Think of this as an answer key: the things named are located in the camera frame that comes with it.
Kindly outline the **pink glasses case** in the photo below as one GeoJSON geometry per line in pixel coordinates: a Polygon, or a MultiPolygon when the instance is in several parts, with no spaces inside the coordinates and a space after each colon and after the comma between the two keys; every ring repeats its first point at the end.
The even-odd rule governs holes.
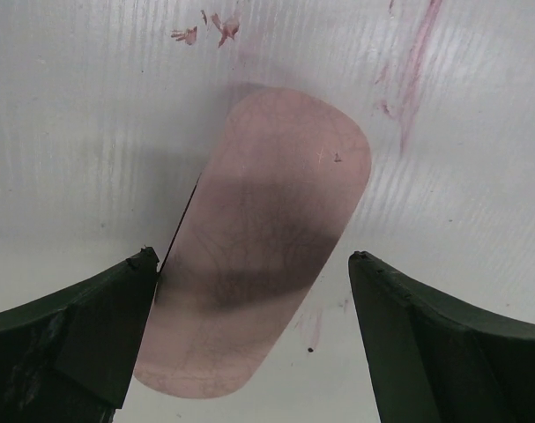
{"type": "Polygon", "coordinates": [[[134,375],[181,398],[243,387],[302,304],[368,185],[356,122],[306,93],[238,102],[162,269],[134,375]]]}

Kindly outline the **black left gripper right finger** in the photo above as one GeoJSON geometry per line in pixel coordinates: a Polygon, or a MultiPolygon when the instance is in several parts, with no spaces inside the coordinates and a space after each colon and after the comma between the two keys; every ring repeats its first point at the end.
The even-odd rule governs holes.
{"type": "Polygon", "coordinates": [[[382,422],[535,422],[535,324],[478,308],[368,252],[348,260],[382,422]]]}

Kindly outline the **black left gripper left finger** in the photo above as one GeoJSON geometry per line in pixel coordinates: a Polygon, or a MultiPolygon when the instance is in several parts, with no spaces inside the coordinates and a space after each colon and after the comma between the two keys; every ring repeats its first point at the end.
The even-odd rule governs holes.
{"type": "Polygon", "coordinates": [[[0,422],[110,422],[123,407],[158,280],[143,248],[0,312],[0,422]]]}

